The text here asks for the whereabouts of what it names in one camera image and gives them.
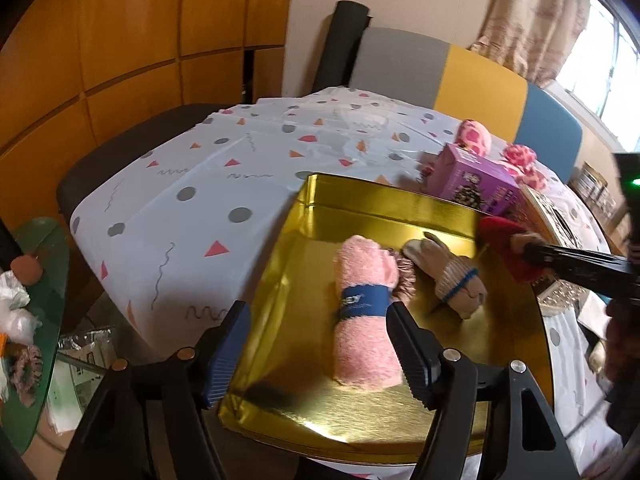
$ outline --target green glass table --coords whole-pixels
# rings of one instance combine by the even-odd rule
[[[2,431],[15,449],[24,453],[38,427],[56,359],[65,309],[69,247],[64,229],[51,218],[34,218],[12,234],[22,251],[36,256],[44,269],[42,279],[27,287],[31,301],[26,307],[42,322],[34,336],[34,344],[42,352],[42,379],[37,387],[33,406],[23,406],[15,390],[12,390],[0,415]]]

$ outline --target cardboard box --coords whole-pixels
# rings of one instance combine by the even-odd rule
[[[516,202],[520,189],[500,164],[447,144],[428,177],[427,194],[499,216]]]

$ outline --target wooden cabinet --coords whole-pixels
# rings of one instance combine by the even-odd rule
[[[261,48],[254,54],[253,101],[282,95],[284,47]]]
[[[0,50],[0,216],[57,216],[73,163],[168,108],[238,103],[250,80],[248,100],[279,96],[288,12],[289,0],[35,0]]]
[[[246,0],[182,0],[180,55],[242,47]]]
[[[248,0],[244,46],[284,45],[289,0]]]

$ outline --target orange ball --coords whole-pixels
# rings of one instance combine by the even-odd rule
[[[18,256],[11,262],[11,270],[24,286],[35,285],[42,277],[42,267],[33,256],[25,254]]]

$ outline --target gold tray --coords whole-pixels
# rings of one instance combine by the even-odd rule
[[[455,254],[475,258],[488,302],[462,321],[435,308],[434,282],[417,271],[409,311],[445,347],[472,360],[532,371],[553,405],[551,361],[540,310],[528,285],[513,281],[500,258],[476,243],[482,214],[444,200],[364,180],[312,174],[298,193],[262,274],[244,353],[220,403],[224,426],[312,458],[361,464],[411,464],[420,455],[433,412],[406,384],[381,393],[332,380],[338,297],[332,259],[354,234],[400,248],[437,234]],[[481,451],[487,404],[476,405],[469,453]]]

